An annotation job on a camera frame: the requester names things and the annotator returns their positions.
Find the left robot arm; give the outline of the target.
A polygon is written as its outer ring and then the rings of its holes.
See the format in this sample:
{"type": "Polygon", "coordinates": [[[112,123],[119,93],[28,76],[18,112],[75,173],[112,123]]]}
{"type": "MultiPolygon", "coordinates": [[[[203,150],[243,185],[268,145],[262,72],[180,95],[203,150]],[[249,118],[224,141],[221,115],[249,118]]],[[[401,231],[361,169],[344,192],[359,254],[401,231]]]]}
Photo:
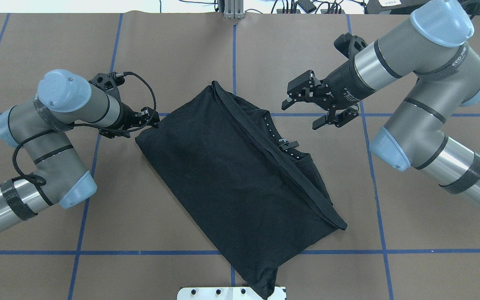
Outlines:
{"type": "Polygon", "coordinates": [[[99,73],[93,79],[68,70],[52,70],[39,81],[32,99],[0,115],[0,139],[14,149],[17,177],[0,184],[0,233],[30,220],[53,205],[64,209],[97,191],[91,171],[67,132],[97,129],[107,138],[130,138],[160,121],[152,107],[134,111],[121,100],[119,86],[133,72],[99,73]]]}

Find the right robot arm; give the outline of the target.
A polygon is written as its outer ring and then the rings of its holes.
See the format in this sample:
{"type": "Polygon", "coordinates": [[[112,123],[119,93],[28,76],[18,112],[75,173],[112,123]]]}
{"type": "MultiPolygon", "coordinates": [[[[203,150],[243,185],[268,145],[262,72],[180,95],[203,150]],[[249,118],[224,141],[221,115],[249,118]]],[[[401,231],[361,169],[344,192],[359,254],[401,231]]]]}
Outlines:
{"type": "Polygon", "coordinates": [[[468,44],[474,26],[457,0],[431,0],[371,44],[342,34],[335,48],[347,61],[323,80],[307,70],[291,80],[282,110],[297,102],[326,111],[313,122],[341,127],[358,104],[413,73],[416,84],[370,142],[370,151],[398,171],[409,167],[434,178],[480,210],[480,154],[442,131],[459,107],[480,101],[480,55],[468,44]]]}

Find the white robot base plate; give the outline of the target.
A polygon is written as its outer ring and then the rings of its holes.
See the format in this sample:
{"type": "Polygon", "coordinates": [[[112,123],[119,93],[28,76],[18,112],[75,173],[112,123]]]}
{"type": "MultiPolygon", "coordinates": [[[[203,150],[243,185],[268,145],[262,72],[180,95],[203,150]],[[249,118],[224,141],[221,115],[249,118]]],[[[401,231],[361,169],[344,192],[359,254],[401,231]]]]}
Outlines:
{"type": "Polygon", "coordinates": [[[250,287],[185,287],[177,300],[261,300],[250,287]]]}

